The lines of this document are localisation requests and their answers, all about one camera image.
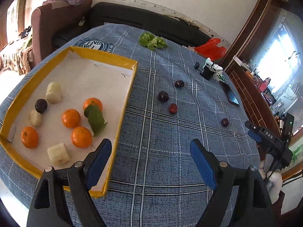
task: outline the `wooden cabinet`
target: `wooden cabinet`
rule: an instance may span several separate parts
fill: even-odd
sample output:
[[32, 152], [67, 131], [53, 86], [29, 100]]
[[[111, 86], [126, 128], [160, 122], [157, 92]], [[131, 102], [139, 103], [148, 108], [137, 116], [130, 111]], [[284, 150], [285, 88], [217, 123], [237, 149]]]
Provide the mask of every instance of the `wooden cabinet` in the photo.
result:
[[281, 132], [271, 109], [245, 71], [238, 64], [234, 64], [228, 75], [241, 97], [249, 120], [257, 126], [268, 128], [279, 137]]

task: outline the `smartphone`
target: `smartphone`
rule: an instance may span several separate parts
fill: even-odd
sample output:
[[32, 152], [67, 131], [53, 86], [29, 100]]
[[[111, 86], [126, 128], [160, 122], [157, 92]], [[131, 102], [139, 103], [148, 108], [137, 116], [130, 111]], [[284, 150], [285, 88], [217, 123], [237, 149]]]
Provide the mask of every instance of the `smartphone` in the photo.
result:
[[222, 82], [222, 81], [220, 81], [220, 85], [222, 86], [228, 101], [230, 103], [234, 104], [235, 106], [239, 107], [240, 106], [239, 102], [238, 102], [236, 96], [234, 95], [233, 91], [229, 87], [229, 85], [227, 83]]

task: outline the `green leaf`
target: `green leaf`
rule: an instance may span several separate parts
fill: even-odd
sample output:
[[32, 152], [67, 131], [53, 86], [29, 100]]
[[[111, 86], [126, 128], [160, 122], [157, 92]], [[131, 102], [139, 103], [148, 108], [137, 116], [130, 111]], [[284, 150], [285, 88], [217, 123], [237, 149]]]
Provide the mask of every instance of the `green leaf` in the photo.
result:
[[296, 154], [296, 153], [299, 152], [302, 148], [303, 148], [302, 145], [299, 146], [299, 147], [293, 152], [293, 154]]
[[292, 163], [295, 163], [297, 159], [298, 159], [298, 156], [296, 154], [293, 154], [293, 156], [291, 158]]
[[162, 49], [164, 47], [167, 47], [167, 44], [163, 38], [157, 37], [150, 32], [144, 32], [141, 34], [139, 38], [139, 44], [145, 48], [149, 48], [150, 50], [154, 50], [155, 48]]
[[97, 105], [88, 105], [84, 110], [84, 116], [88, 116], [88, 122], [94, 132], [94, 136], [99, 135], [107, 125], [105, 123], [102, 112]]

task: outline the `lettuce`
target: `lettuce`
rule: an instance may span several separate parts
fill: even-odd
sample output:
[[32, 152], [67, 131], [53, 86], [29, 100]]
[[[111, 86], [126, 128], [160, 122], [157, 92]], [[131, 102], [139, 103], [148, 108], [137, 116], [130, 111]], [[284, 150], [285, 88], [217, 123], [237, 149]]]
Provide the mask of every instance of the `lettuce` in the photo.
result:
[[144, 32], [141, 34], [139, 38], [139, 44], [150, 50], [154, 50], [155, 48], [162, 49], [164, 47], [167, 47], [167, 44], [163, 38], [157, 37], [150, 32]]

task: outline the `yellow box edge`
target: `yellow box edge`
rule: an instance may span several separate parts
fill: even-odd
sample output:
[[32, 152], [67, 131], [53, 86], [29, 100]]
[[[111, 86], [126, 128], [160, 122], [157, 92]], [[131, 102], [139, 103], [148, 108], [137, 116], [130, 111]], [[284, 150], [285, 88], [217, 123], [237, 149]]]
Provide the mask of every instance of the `yellow box edge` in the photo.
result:
[[133, 76], [131, 79], [130, 88], [128, 89], [127, 97], [125, 99], [124, 108], [121, 113], [121, 117], [119, 120], [118, 129], [116, 132], [116, 139], [115, 139], [115, 146], [112, 150], [112, 161], [109, 165], [109, 169], [107, 172], [106, 180], [103, 185], [102, 191], [92, 191], [90, 190], [89, 193], [92, 197], [99, 198], [105, 196], [107, 193], [108, 184], [110, 181], [110, 174], [112, 172], [113, 163], [116, 157], [116, 151], [118, 149], [119, 143], [119, 136], [121, 132], [122, 122], [127, 106], [127, 102], [131, 93], [131, 89], [133, 86], [134, 78], [137, 72], [137, 65], [138, 62], [120, 55], [94, 50], [94, 49], [87, 49], [87, 48], [80, 48], [80, 47], [68, 47], [56, 56], [54, 56], [50, 61], [48, 61], [41, 69], [33, 75], [33, 77], [22, 87], [19, 91], [15, 99], [10, 104], [6, 115], [3, 120], [2, 128], [0, 129], [0, 144], [4, 148], [5, 152], [9, 155], [9, 157], [22, 169], [40, 179], [42, 176], [42, 171], [33, 166], [30, 162], [24, 159], [21, 155], [17, 153], [17, 151], [10, 145], [7, 141], [8, 134], [10, 132], [11, 126], [14, 123], [16, 117], [18, 116], [19, 112], [21, 111], [24, 104], [28, 101], [31, 94], [34, 90], [39, 86], [39, 84], [46, 78], [46, 76], [58, 65], [62, 62], [62, 60], [68, 55], [68, 52], [74, 52], [78, 54], [82, 58], [103, 62], [106, 64], [119, 66], [126, 69], [133, 70]]

